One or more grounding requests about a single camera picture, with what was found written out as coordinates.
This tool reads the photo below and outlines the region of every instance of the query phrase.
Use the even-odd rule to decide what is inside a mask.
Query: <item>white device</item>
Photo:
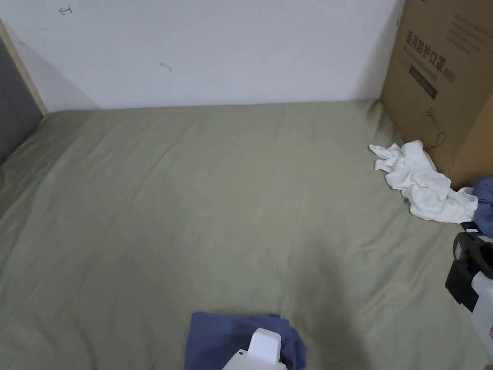
[[[281,336],[257,329],[251,337],[248,351],[240,349],[223,370],[287,370],[281,359]]]
[[[493,244],[462,232],[453,251],[445,287],[471,312],[474,328],[493,357]]]
[[[471,286],[479,296],[472,311],[472,322],[493,357],[493,280],[480,271],[472,279]]]

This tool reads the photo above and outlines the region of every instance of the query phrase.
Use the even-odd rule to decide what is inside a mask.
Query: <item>white cloth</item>
[[[370,145],[370,150],[382,158],[375,162],[376,170],[385,176],[392,189],[400,190],[411,202],[411,213],[425,220],[461,223],[471,221],[478,208],[478,198],[471,188],[453,191],[451,181],[436,172],[436,167],[423,150],[419,140],[393,144],[389,148]]]

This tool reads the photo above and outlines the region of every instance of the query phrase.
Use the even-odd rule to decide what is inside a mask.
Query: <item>bed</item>
[[[190,315],[280,313],[309,369],[482,369],[379,102],[47,116],[1,167],[0,367],[181,369]]]

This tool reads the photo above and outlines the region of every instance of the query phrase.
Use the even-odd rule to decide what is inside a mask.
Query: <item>white wall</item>
[[[50,111],[378,98],[403,4],[65,1],[0,0]]]

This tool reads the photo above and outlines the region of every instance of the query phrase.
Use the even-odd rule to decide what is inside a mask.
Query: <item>gray headboard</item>
[[[0,38],[0,165],[41,119],[39,107]]]

